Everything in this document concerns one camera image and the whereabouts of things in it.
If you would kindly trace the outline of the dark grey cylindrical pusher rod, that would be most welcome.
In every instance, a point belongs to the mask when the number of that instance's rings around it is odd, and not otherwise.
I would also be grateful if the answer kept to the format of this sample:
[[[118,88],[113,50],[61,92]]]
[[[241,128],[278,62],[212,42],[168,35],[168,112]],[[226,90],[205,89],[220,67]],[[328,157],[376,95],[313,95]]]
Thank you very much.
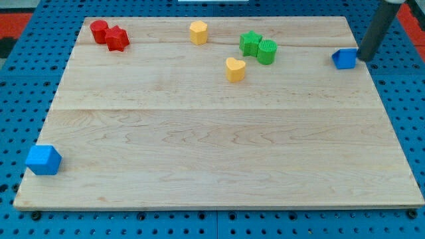
[[[386,32],[396,17],[403,0],[382,0],[357,50],[357,58],[363,62],[371,61]]]

